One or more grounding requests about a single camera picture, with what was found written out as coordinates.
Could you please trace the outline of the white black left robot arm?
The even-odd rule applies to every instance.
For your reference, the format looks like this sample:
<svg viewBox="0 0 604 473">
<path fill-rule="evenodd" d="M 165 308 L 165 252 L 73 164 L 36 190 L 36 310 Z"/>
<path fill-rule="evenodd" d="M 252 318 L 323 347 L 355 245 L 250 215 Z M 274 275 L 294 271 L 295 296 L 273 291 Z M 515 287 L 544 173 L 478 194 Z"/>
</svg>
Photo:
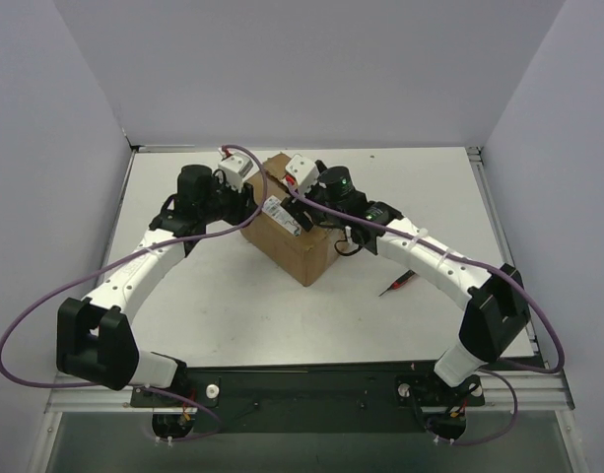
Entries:
<svg viewBox="0 0 604 473">
<path fill-rule="evenodd" d="M 232 155 L 216 169 L 188 165 L 176 191 L 153 218 L 133 259 L 117 266 L 104 283 L 82 299 L 67 299 L 57 312 L 56 365 L 64 373 L 120 390 L 153 386 L 167 405 L 187 396 L 184 362 L 140 349 L 131 324 L 165 275 L 185 259 L 209 225 L 237 227 L 257 209 L 246 177 L 250 159 Z"/>
</svg>

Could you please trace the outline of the brown cardboard express box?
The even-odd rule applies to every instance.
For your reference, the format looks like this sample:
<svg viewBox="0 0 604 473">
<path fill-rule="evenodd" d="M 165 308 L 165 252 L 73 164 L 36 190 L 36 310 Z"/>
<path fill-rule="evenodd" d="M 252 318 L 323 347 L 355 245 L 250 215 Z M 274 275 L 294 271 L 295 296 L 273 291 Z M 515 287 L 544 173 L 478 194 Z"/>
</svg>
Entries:
<svg viewBox="0 0 604 473">
<path fill-rule="evenodd" d="M 279 153 L 263 163 L 268 182 L 256 172 L 248 183 L 261 213 L 241 230 L 242 235 L 305 287 L 316 282 L 339 258 L 334 248 L 343 233 L 314 227 L 305 231 L 284 209 L 283 178 L 290 157 Z"/>
</svg>

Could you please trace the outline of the red black utility knife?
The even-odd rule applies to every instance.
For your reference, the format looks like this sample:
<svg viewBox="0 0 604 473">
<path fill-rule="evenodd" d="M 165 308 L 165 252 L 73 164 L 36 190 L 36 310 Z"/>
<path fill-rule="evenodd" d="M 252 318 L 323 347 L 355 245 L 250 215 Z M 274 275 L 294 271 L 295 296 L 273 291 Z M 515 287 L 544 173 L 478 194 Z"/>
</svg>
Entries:
<svg viewBox="0 0 604 473">
<path fill-rule="evenodd" d="M 410 280 L 412 280 L 416 276 L 416 273 L 412 270 L 407 270 L 401 276 L 399 276 L 396 280 L 394 280 L 379 296 L 383 296 L 386 293 L 397 291 L 400 288 L 404 287 Z"/>
</svg>

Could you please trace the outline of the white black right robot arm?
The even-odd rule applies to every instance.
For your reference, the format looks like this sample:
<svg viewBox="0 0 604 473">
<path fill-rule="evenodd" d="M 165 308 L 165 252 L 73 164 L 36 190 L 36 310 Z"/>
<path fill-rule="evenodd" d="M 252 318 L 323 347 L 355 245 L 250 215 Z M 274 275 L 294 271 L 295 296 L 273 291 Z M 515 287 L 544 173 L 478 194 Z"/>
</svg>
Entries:
<svg viewBox="0 0 604 473">
<path fill-rule="evenodd" d="M 478 368 L 496 362 L 530 319 L 519 273 L 492 270 L 416 226 L 394 207 L 371 201 L 343 166 L 296 159 L 285 167 L 285 209 L 306 231 L 338 230 L 357 250 L 394 261 L 446 294 L 463 311 L 455 344 L 436 361 L 436 376 L 457 387 Z"/>
</svg>

